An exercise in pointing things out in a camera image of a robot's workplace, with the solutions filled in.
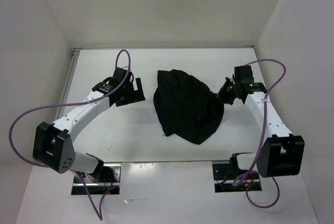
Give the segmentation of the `black pleated skirt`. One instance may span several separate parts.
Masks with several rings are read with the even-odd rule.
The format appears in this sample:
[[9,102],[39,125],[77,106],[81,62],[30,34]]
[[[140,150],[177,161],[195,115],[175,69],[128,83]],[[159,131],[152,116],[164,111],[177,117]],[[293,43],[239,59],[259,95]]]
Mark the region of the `black pleated skirt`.
[[224,104],[196,77],[182,71],[159,70],[153,105],[165,136],[200,145],[220,126]]

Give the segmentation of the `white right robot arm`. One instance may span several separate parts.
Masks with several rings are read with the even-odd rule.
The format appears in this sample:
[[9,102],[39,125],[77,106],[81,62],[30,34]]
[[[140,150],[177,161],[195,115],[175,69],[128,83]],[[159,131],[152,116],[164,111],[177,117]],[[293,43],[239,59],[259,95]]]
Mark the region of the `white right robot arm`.
[[240,99],[252,112],[261,128],[258,149],[250,167],[242,161],[229,165],[229,173],[235,179],[245,179],[253,171],[263,178],[298,175],[301,169],[305,141],[294,135],[283,123],[269,94],[273,87],[266,88],[255,82],[250,65],[237,66],[232,78],[226,78],[218,92],[223,103],[232,105]]

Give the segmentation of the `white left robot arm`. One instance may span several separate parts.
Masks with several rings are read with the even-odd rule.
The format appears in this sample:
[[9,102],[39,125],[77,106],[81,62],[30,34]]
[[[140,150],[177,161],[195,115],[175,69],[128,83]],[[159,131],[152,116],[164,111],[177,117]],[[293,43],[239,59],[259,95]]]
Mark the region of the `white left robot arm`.
[[67,171],[85,174],[92,182],[100,181],[108,171],[103,160],[74,150],[76,137],[99,114],[112,105],[117,107],[144,101],[140,78],[117,67],[113,76],[97,83],[79,105],[52,123],[42,122],[35,133],[32,156],[59,174]]

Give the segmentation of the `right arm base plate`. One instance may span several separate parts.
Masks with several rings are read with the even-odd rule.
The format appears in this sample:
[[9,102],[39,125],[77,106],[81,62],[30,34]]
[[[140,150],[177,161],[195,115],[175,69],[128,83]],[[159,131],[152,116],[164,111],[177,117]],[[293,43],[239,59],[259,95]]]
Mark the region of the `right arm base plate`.
[[213,162],[212,171],[216,193],[246,192],[249,186],[249,191],[262,191],[260,178],[257,173],[249,175],[241,185],[233,186],[235,178],[245,173],[246,170],[241,170],[232,158]]

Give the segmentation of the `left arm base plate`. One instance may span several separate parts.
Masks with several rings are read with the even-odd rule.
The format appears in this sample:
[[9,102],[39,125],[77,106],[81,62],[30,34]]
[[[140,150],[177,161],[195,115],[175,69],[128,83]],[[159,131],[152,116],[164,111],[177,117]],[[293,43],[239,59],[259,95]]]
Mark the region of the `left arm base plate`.
[[121,168],[122,165],[120,163],[105,163],[104,173],[97,179],[83,172],[80,173],[80,179],[75,174],[71,195],[87,195],[83,181],[91,195],[103,195],[105,192],[109,195],[118,195],[120,193]]

